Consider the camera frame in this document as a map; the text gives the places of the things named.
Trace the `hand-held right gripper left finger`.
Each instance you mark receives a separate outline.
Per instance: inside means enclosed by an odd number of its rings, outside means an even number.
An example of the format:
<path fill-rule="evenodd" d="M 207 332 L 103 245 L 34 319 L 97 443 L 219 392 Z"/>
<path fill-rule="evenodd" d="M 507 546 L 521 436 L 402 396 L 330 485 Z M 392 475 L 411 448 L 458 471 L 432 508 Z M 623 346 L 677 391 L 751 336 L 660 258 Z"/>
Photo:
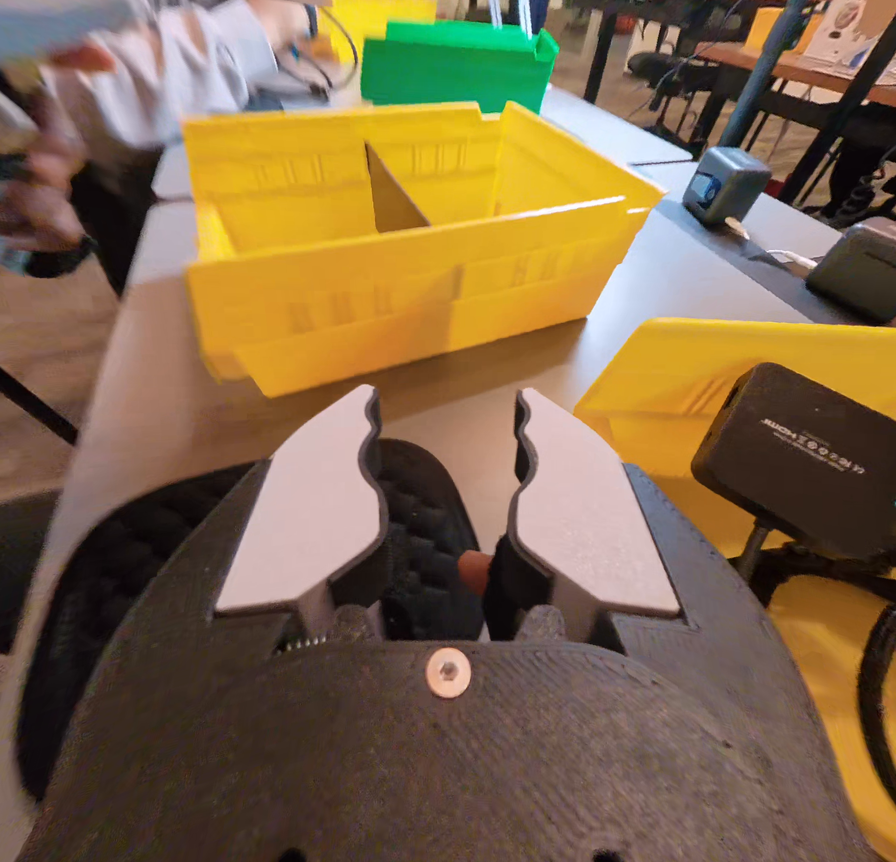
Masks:
<path fill-rule="evenodd" d="M 273 453 L 216 599 L 216 615 L 281 612 L 326 632 L 330 579 L 382 542 L 383 492 L 365 460 L 382 421 L 374 386 L 359 385 Z"/>

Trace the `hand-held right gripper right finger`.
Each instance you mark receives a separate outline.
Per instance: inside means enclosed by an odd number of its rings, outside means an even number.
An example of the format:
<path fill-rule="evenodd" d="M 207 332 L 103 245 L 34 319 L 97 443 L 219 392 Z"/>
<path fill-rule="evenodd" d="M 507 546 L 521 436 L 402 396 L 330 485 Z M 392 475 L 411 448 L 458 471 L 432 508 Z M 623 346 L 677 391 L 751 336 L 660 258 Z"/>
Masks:
<path fill-rule="evenodd" d="M 564 640 L 621 643 L 612 616 L 681 618 L 630 476 L 610 445 L 532 388 L 514 406 L 518 480 L 484 594 L 489 637 L 512 641 L 535 608 Z"/>

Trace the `yellow plastic bin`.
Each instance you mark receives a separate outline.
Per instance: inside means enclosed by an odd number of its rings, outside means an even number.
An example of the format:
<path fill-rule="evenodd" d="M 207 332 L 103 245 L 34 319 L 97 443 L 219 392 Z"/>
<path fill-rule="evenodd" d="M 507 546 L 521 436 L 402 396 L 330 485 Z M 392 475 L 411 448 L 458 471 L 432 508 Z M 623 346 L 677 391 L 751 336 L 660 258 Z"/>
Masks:
<path fill-rule="evenodd" d="M 353 64 L 350 40 L 361 60 L 365 39 L 384 39 L 389 21 L 434 22 L 438 0 L 332 0 L 331 3 L 328 11 L 342 27 L 337 27 L 319 10 L 320 33 L 330 38 L 330 45 L 342 63 Z"/>
<path fill-rule="evenodd" d="M 894 420 L 894 342 L 885 327 L 650 320 L 574 414 L 648 473 L 730 559 L 740 556 L 754 518 L 702 487 L 691 462 L 735 381 L 756 364 L 780 364 Z M 861 830 L 881 858 L 894 860 L 894 800 L 871 766 L 856 696 L 861 653 L 884 606 L 860 589 L 801 575 L 763 607 L 820 711 Z M 884 707 L 894 749 L 894 664 Z"/>
<path fill-rule="evenodd" d="M 586 318 L 665 190 L 509 102 L 183 125 L 219 381 L 269 398 Z M 368 141 L 430 221 L 379 234 Z"/>

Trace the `black square hdmi adapter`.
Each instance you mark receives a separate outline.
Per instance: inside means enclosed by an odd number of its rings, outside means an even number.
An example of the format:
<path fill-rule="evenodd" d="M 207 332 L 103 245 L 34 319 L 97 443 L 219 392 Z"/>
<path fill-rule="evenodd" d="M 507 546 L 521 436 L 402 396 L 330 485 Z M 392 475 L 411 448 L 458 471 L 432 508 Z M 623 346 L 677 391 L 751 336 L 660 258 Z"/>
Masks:
<path fill-rule="evenodd" d="M 883 600 L 857 674 L 871 766 L 895 799 L 884 688 L 894 664 L 894 420 L 780 364 L 739 377 L 691 462 L 694 479 L 754 518 L 729 563 L 767 607 L 801 575 Z"/>

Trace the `person's right hand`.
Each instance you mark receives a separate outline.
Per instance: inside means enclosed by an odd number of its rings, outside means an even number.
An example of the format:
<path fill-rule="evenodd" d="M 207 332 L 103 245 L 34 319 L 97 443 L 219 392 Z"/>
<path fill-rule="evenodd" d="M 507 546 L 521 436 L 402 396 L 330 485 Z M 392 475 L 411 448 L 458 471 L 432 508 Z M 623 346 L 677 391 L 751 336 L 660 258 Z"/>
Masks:
<path fill-rule="evenodd" d="M 459 577 L 463 584 L 479 598 L 485 595 L 493 560 L 492 554 L 476 550 L 465 551 L 458 558 Z"/>

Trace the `person's left hand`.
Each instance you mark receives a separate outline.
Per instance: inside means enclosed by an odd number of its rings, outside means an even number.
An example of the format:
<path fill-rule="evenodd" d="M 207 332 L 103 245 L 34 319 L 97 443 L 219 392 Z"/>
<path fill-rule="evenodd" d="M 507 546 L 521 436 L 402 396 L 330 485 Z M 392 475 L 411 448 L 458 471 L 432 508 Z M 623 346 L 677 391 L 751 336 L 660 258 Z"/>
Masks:
<path fill-rule="evenodd" d="M 26 151 L 1 159 L 1 263 L 12 273 L 56 279 L 95 247 L 71 201 L 83 146 L 71 129 L 44 126 Z"/>

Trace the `black quilted pad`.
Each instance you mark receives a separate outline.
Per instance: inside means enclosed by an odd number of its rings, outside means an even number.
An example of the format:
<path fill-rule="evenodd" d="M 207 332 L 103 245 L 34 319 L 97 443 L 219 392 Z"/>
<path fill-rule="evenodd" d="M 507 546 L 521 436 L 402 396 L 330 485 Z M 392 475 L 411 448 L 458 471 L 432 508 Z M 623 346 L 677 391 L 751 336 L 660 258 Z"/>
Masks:
<path fill-rule="evenodd" d="M 458 560 L 478 551 L 475 531 L 446 468 L 426 449 L 381 439 L 376 481 L 386 500 L 380 602 L 391 641 L 474 641 L 480 600 Z M 177 481 L 112 511 L 63 568 L 26 680 L 17 762 L 41 801 L 76 704 L 126 613 L 161 568 L 255 463 Z"/>

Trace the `black bin divider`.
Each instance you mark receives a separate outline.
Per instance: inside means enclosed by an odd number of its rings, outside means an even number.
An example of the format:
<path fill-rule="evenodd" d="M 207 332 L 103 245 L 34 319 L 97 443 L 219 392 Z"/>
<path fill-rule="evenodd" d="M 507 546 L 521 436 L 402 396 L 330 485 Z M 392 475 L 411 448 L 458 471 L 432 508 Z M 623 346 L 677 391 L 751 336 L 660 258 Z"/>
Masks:
<path fill-rule="evenodd" d="M 368 141 L 364 143 L 364 152 L 376 231 L 379 234 L 387 234 L 430 227 L 428 218 Z"/>

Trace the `small dark cube box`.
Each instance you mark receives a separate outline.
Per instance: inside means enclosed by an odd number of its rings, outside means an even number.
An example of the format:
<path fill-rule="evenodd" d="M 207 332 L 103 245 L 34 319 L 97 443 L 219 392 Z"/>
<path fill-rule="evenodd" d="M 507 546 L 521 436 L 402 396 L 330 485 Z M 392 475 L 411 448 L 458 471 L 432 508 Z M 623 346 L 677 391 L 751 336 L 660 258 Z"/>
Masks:
<path fill-rule="evenodd" d="M 683 207 L 705 227 L 742 221 L 771 179 L 766 163 L 738 147 L 704 152 L 682 195 Z"/>

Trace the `black rectangular box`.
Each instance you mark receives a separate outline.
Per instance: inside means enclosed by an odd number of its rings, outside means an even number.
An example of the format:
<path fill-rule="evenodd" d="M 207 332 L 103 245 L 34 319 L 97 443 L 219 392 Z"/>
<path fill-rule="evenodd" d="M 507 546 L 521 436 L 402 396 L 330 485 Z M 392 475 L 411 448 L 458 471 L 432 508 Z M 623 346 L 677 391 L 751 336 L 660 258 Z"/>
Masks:
<path fill-rule="evenodd" d="M 845 230 L 805 278 L 807 288 L 868 321 L 895 319 L 895 222 L 868 218 Z"/>

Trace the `green plastic bin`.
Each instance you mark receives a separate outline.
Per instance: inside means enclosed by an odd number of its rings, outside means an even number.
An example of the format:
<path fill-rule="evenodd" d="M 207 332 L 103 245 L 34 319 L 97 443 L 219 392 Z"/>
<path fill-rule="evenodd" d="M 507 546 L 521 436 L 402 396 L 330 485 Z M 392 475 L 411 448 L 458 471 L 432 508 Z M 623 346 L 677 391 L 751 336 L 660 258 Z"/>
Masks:
<path fill-rule="evenodd" d="M 558 52 L 545 30 L 389 21 L 382 39 L 364 39 L 361 96 L 375 106 L 475 102 L 484 114 L 513 102 L 538 115 Z"/>

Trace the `thin black light stand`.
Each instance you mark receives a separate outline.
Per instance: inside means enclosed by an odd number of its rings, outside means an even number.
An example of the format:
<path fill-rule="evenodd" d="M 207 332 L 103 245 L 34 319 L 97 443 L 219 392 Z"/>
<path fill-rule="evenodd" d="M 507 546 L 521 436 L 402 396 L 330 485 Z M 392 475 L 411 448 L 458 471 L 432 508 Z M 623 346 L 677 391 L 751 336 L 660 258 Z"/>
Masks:
<path fill-rule="evenodd" d="M 835 140 L 843 135 L 849 118 L 868 98 L 895 53 L 895 18 L 878 39 L 868 58 L 863 62 L 856 76 L 842 93 L 839 102 L 829 113 L 823 127 L 813 139 L 806 152 L 793 169 L 791 175 L 778 193 L 778 200 L 791 204 L 803 190 Z"/>

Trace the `thick black pole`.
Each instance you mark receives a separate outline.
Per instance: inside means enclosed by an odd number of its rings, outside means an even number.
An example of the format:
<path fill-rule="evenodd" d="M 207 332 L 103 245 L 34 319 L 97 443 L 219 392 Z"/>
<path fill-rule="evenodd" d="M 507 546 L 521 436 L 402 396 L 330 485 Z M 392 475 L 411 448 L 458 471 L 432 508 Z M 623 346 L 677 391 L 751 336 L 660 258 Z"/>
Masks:
<path fill-rule="evenodd" d="M 763 44 L 756 66 L 745 83 L 734 111 L 719 139 L 721 147 L 739 147 L 754 121 L 758 101 L 769 83 L 774 68 L 790 43 L 790 38 L 801 19 L 809 0 L 787 0 Z"/>

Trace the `yellow storage bin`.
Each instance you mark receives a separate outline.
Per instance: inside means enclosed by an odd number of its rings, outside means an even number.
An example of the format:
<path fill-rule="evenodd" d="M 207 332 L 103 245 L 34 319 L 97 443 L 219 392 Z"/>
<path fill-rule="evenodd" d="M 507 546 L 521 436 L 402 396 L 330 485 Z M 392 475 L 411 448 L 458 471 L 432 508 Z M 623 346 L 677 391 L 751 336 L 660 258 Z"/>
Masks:
<path fill-rule="evenodd" d="M 744 41 L 744 49 L 756 53 L 761 52 L 772 28 L 782 13 L 783 9 L 780 7 L 762 7 L 758 9 L 752 27 Z M 800 22 L 790 39 L 787 50 L 798 55 L 804 54 L 822 20 L 823 15 L 817 14 L 812 8 L 804 10 L 801 13 Z"/>

